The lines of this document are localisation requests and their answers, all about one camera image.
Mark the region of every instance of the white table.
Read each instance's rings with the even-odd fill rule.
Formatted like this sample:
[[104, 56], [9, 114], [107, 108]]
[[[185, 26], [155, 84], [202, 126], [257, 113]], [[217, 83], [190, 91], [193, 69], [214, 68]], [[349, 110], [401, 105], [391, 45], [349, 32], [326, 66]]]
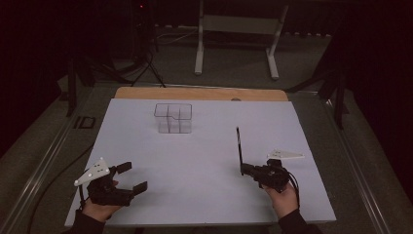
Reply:
[[[184, 93], [194, 90], [178, 89]], [[191, 134], [158, 133], [153, 111], [156, 103], [163, 102], [192, 104]], [[245, 163], [264, 165], [267, 153], [274, 148], [304, 153], [304, 159], [282, 161], [298, 179], [301, 214], [307, 221], [335, 220], [291, 102], [114, 98], [87, 168], [100, 157], [109, 166], [131, 161], [131, 170], [115, 175], [119, 187], [131, 189], [147, 180], [148, 190], [113, 215], [107, 225], [234, 225], [277, 221], [265, 191], [251, 177], [241, 176], [237, 126]], [[73, 223], [78, 207], [76, 195], [65, 225]]]

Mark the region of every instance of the cable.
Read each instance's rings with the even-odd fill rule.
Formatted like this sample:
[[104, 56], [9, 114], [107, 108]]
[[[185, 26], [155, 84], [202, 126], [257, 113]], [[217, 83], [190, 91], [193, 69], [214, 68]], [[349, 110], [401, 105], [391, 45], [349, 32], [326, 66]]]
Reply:
[[190, 36], [190, 35], [192, 35], [192, 34], [195, 34], [197, 31], [198, 31], [198, 29], [195, 29], [194, 31], [189, 32], [189, 33], [166, 33], [166, 34], [162, 34], [162, 35], [158, 36], [158, 39], [161, 38], [161, 37], [163, 37], [163, 36], [168, 36], [168, 35], [182, 35], [182, 34], [183, 34], [183, 36], [178, 37], [178, 38], [175, 38], [175, 39], [173, 39], [173, 40], [171, 40], [171, 41], [164, 42], [164, 43], [159, 43], [159, 44], [161, 44], [161, 45], [171, 44], [171, 43], [176, 42], [176, 41], [179, 41], [179, 40], [181, 40], [181, 39], [183, 39], [183, 38], [185, 38], [185, 37], [188, 37], [188, 36]]
[[161, 86], [166, 88], [167, 86], [164, 83], [164, 78], [158, 73], [158, 70], [155, 68], [155, 66], [153, 65], [153, 54], [149, 51], [149, 55], [151, 55], [150, 60], [147, 60], [148, 65], [145, 67], [145, 69], [143, 69], [143, 71], [134, 79], [134, 81], [131, 83], [131, 87], [134, 86], [134, 84], [136, 84], [137, 80], [143, 75], [143, 73], [146, 72], [146, 70], [148, 68], [151, 68], [152, 72], [154, 73], [155, 77], [158, 79], [158, 81], [161, 83]]
[[289, 180], [291, 181], [292, 187], [295, 189], [295, 194], [297, 196], [298, 209], [300, 209], [300, 191], [298, 187], [297, 178], [295, 178], [295, 176], [290, 172], [288, 172], [288, 177], [289, 177]]
[[81, 159], [83, 156], [86, 155], [86, 153], [88, 153], [89, 150], [91, 150], [94, 147], [94, 143], [89, 146], [85, 151], [82, 152], [81, 155], [79, 155], [75, 160], [73, 160], [69, 165], [67, 165], [62, 171], [60, 171], [60, 173], [58, 173], [53, 179], [52, 181], [49, 182], [49, 184], [46, 186], [45, 190], [43, 190], [42, 194], [40, 195], [39, 200], [37, 200], [36, 205], [34, 206], [34, 210], [33, 213], [31, 214], [29, 223], [27, 225], [27, 234], [30, 234], [31, 231], [31, 225], [33, 224], [33, 219], [34, 216], [36, 215], [36, 211], [37, 208], [40, 205], [40, 202], [42, 201], [43, 197], [45, 196], [46, 192], [49, 190], [50, 186], [56, 181], [56, 179], [58, 179], [68, 168], [70, 168], [74, 163], [76, 163], [79, 159]]

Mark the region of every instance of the white tabletop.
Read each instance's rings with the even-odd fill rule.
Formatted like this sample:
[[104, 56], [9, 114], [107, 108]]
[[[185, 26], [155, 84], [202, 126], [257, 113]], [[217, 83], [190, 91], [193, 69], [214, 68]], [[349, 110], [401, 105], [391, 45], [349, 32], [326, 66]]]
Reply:
[[[192, 104], [192, 133], [159, 134], [157, 103]], [[275, 148], [303, 153], [305, 158], [282, 161], [298, 180], [301, 214], [307, 221], [336, 219], [291, 102], [112, 99], [87, 168], [100, 157], [109, 167], [132, 162], [131, 170], [115, 175], [118, 187], [131, 189], [148, 181], [148, 190], [116, 212], [107, 225], [277, 221], [265, 191], [240, 173], [237, 127], [245, 163], [265, 165]], [[78, 207], [76, 195], [65, 225], [73, 223]]]

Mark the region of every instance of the floor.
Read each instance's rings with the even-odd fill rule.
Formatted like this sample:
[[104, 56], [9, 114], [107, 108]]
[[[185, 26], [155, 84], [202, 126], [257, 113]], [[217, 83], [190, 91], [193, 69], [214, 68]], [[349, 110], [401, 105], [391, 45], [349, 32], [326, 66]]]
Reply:
[[[180, 34], [168, 35], [171, 31]], [[275, 81], [266, 63], [267, 41], [261, 38], [240, 42], [229, 40], [233, 37], [228, 35], [209, 34], [204, 71], [195, 76], [197, 38], [193, 28], [160, 28], [158, 35], [160, 50], [154, 52], [153, 64], [167, 87], [290, 88], [311, 77], [329, 42], [328, 37], [284, 35], [275, 56], [281, 77]], [[124, 66], [128, 60], [115, 63]], [[133, 80], [141, 71], [143, 67], [125, 77]], [[71, 117], [65, 117], [67, 102], [57, 99], [1, 159], [1, 233], [27, 233], [27, 227], [31, 233], [59, 233], [66, 229], [63, 224], [76, 192], [72, 184], [88, 161], [89, 151], [85, 150], [98, 134], [109, 100], [124, 86], [101, 74], [95, 77], [97, 83], [93, 88], [78, 85], [78, 107]], [[66, 77], [60, 85], [64, 91], [67, 89]], [[135, 85], [157, 87], [159, 82], [148, 69]], [[319, 85], [288, 94], [337, 216], [334, 222], [318, 224], [319, 228], [324, 233], [413, 233], [412, 205], [351, 91], [346, 91], [344, 130], [340, 130], [332, 120], [334, 99], [319, 99]], [[79, 116], [94, 117], [94, 127], [73, 128]], [[105, 233], [134, 232], [134, 228], [105, 228]], [[281, 231], [274, 224], [150, 227], [143, 233]]]

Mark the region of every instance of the hand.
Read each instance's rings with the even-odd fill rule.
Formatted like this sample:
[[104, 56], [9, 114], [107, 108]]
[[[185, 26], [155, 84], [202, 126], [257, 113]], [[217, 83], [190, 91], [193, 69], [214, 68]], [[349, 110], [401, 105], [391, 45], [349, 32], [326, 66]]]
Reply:
[[297, 195], [290, 183], [285, 186], [282, 193], [265, 185], [262, 185], [262, 187], [270, 196], [270, 199], [273, 202], [273, 208], [279, 219], [298, 209]]
[[95, 204], [91, 201], [91, 199], [86, 200], [85, 207], [82, 210], [84, 215], [92, 217], [100, 222], [105, 222], [111, 215], [121, 209], [121, 206], [101, 206], [99, 204]]

